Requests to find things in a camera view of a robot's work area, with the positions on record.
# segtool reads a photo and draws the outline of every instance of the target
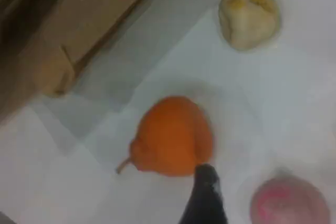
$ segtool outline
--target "cardboard box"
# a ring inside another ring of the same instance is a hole
[[[55,96],[66,93],[137,1],[57,0],[38,28],[29,33],[22,50],[13,53],[11,46],[2,59],[0,78],[6,81],[0,87],[5,94],[0,99],[1,115],[41,91]]]

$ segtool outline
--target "bread roll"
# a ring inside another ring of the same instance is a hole
[[[219,22],[233,48],[248,50],[279,30],[280,12],[275,0],[221,0]]]

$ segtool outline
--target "white surface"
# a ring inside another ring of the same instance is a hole
[[[114,168],[143,112],[178,93],[211,116],[230,223],[249,223],[251,194],[278,168],[318,186],[334,214],[335,1],[281,0],[279,38],[239,54],[219,33],[218,0],[151,0],[74,94],[0,131],[0,210],[18,224],[177,223],[192,178]]]

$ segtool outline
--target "black object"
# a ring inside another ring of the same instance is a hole
[[[227,224],[215,168],[198,165],[194,188],[179,224]]]

